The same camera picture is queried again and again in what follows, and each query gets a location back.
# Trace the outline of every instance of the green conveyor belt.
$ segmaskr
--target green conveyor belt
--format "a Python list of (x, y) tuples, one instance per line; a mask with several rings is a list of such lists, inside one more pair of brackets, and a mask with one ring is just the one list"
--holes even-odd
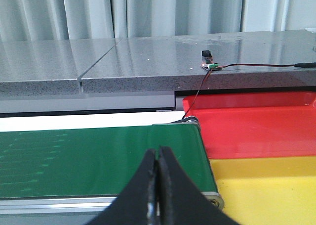
[(170, 146), (201, 191), (217, 188), (193, 124), (0, 132), (0, 197), (119, 194), (147, 148)]

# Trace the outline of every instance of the white panel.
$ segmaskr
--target white panel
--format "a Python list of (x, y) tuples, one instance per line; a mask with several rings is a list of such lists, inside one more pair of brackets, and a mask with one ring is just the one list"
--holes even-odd
[(87, 39), (87, 10), (84, 0), (64, 0), (69, 39)]
[(188, 33), (189, 1), (176, 0), (176, 35)]
[(240, 31), (242, 0), (213, 0), (211, 33)]
[(152, 0), (127, 0), (127, 36), (151, 35)]
[(84, 0), (89, 38), (113, 38), (110, 0)]
[(316, 0), (290, 0), (287, 30), (316, 27)]
[(273, 31), (278, 0), (244, 0), (242, 31)]
[(127, 37), (126, 0), (112, 0), (115, 38)]
[(54, 39), (68, 39), (64, 0), (47, 0), (47, 6)]
[(47, 0), (18, 0), (28, 40), (53, 39)]
[(274, 31), (285, 31), (290, 0), (278, 0)]
[(18, 0), (0, 0), (1, 41), (24, 41), (27, 39)]
[(168, 124), (181, 119), (183, 114), (183, 111), (169, 111), (0, 118), (0, 132)]
[(211, 0), (190, 0), (188, 33), (202, 35), (210, 32)]
[(173, 36), (176, 25), (176, 0), (153, 0), (152, 36)]

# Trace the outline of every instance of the cable connector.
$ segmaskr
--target cable connector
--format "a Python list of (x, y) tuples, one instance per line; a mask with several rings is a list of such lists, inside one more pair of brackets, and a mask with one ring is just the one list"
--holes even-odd
[(299, 68), (316, 68), (316, 62), (314, 62), (314, 63), (296, 63), (296, 64), (294, 64), (294, 67), (299, 67)]
[(201, 64), (201, 67), (203, 69), (205, 69), (206, 71), (209, 71), (211, 69), (217, 70), (218, 63), (214, 63), (211, 51), (209, 51), (209, 50), (203, 50), (202, 51), (202, 64)]

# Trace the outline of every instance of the granite slab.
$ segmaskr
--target granite slab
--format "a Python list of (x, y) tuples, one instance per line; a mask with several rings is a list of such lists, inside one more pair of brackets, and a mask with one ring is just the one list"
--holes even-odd
[[(197, 90), (206, 73), (201, 51), (215, 62), (316, 62), (316, 33), (243, 32), (121, 40), (86, 74), (84, 93)], [(316, 86), (316, 69), (234, 66), (215, 71), (202, 89)]]
[(0, 96), (78, 94), (80, 76), (118, 41), (0, 43)]

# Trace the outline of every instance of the cable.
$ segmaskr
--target cable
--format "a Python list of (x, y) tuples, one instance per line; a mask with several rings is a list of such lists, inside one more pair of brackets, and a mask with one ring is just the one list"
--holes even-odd
[(217, 66), (217, 64), (213, 64), (212, 67), (209, 67), (208, 69), (203, 67), (203, 69), (205, 69), (207, 71), (207, 73), (205, 74), (204, 78), (202, 79), (202, 82), (197, 90), (196, 96), (194, 97), (193, 102), (191, 103), (190, 107), (188, 108), (188, 110), (184, 113), (184, 116), (182, 117), (182, 120), (186, 117), (186, 115), (188, 114), (188, 112), (191, 110), (191, 108), (193, 107), (198, 94), (200, 92), (200, 90), (202, 89), (202, 86), (204, 84), (204, 82), (207, 80), (207, 78), (209, 77), (209, 75), (214, 71), (214, 70), (220, 70), (223, 68), (227, 68), (227, 67), (231, 67), (231, 66), (262, 66), (262, 67), (300, 67), (300, 68), (315, 68), (316, 67), (316, 62), (314, 63), (295, 63), (295, 64), (286, 64), (286, 65), (279, 65), (279, 64), (260, 64), (260, 63), (233, 63), (233, 64), (228, 64), (228, 65), (223, 65), (223, 66)]
[(295, 64), (279, 65), (279, 64), (260, 64), (260, 63), (233, 63), (224, 66), (215, 67), (215, 69), (223, 69), (231, 66), (262, 66), (262, 67), (294, 67)]
[(204, 75), (204, 78), (202, 79), (202, 82), (201, 82), (201, 84), (200, 84), (200, 86), (199, 86), (199, 88), (198, 88), (198, 90), (197, 90), (196, 96), (195, 96), (193, 102), (191, 103), (190, 107), (188, 108), (188, 110), (184, 113), (184, 116), (182, 117), (182, 120), (186, 117), (186, 115), (188, 114), (188, 112), (191, 110), (192, 106), (194, 105), (194, 103), (195, 103), (195, 101), (196, 101), (196, 99), (197, 99), (197, 97), (198, 97), (199, 91), (202, 89), (202, 86), (203, 86), (204, 82), (208, 79), (209, 75), (210, 75), (213, 71), (214, 71), (214, 69), (211, 68), (211, 69), (208, 70), (207, 73)]

